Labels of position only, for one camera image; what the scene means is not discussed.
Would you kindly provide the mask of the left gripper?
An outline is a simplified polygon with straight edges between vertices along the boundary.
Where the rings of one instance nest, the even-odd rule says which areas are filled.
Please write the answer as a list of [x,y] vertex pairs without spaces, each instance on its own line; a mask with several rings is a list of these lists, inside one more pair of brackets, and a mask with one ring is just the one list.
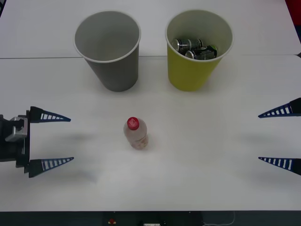
[[16,168],[23,168],[29,178],[55,169],[74,157],[30,160],[30,122],[70,122],[71,119],[60,114],[31,106],[25,115],[18,115],[11,120],[0,116],[0,161],[15,161]]

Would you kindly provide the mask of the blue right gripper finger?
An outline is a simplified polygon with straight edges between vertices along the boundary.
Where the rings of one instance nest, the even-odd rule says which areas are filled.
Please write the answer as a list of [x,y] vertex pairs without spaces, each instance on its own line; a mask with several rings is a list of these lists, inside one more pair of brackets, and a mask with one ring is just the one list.
[[297,175],[301,174],[301,159],[300,158],[270,158],[270,157],[258,157],[268,164],[285,169]]
[[258,115],[259,118],[274,117],[300,117],[301,116],[301,98],[290,101],[285,105],[273,108],[267,112]]

